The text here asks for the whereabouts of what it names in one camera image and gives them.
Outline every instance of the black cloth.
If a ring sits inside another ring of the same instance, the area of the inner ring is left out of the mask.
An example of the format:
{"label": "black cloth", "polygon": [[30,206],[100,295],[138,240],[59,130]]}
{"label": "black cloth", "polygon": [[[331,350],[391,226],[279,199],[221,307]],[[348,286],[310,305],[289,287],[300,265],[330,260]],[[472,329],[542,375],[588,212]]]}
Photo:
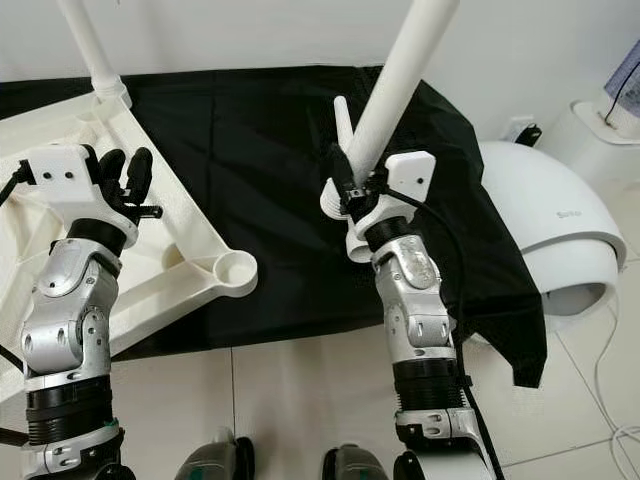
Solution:
{"label": "black cloth", "polygon": [[[356,124],[379,67],[296,67],[126,77],[133,114],[229,246],[253,254],[256,290],[218,298],[118,358],[210,349],[352,330],[383,319],[368,265],[345,254],[346,225],[319,197],[336,141],[333,99]],[[0,118],[90,90],[87,79],[0,85]],[[537,386],[546,359],[540,295],[517,246],[480,185],[470,123],[427,84],[414,95],[390,151],[437,159],[428,203],[466,253],[463,336],[479,332],[511,363],[518,385]],[[440,226],[418,213],[455,312],[458,261]]]}

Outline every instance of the wall outlet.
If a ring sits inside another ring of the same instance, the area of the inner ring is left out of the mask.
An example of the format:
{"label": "wall outlet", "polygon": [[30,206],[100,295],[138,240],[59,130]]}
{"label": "wall outlet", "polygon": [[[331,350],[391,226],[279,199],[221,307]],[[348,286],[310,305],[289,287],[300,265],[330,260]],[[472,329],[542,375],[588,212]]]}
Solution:
{"label": "wall outlet", "polygon": [[520,134],[532,123],[535,123],[533,115],[518,115],[511,117],[504,126],[500,140],[505,142],[515,142]]}

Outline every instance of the white dome device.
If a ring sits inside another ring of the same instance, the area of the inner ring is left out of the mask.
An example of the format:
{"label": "white dome device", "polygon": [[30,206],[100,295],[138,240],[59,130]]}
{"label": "white dome device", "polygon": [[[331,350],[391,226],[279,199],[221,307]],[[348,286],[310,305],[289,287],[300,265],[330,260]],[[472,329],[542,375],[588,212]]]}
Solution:
{"label": "white dome device", "polygon": [[553,332],[606,303],[627,249],[598,195],[547,154],[507,142],[480,144],[482,185],[516,241]]}

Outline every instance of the tile floor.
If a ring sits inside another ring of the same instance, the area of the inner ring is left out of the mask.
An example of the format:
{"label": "tile floor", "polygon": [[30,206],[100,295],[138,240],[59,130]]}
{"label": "tile floor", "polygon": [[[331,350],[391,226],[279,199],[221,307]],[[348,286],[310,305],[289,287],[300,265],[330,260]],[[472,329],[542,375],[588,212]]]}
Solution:
{"label": "tile floor", "polygon": [[[640,262],[620,287],[620,325],[601,372],[603,396],[619,423],[640,424]],[[515,388],[507,363],[489,346],[465,346],[474,390],[512,480],[622,480],[612,430],[595,400],[594,365],[613,326],[603,309],[549,337],[539,390]],[[249,435],[258,480],[317,480],[324,452],[354,441],[387,471],[402,450],[383,329],[118,363],[114,409],[127,428],[124,458],[141,480],[173,478],[184,458],[218,425]],[[21,399],[0,410],[19,427]],[[640,480],[640,443],[621,440],[621,460]],[[0,478],[19,478],[18,451],[0,447]]]}

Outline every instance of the white wall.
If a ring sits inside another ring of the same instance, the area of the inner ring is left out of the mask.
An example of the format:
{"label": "white wall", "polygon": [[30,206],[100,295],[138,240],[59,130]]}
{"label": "white wall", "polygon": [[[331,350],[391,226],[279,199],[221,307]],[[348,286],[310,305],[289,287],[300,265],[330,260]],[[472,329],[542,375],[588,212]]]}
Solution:
{"label": "white wall", "polygon": [[[87,0],[119,72],[381,62],[409,0]],[[640,35],[639,0],[461,0],[426,78],[495,138],[544,127],[603,85]],[[84,75],[52,0],[0,3],[0,81]]]}

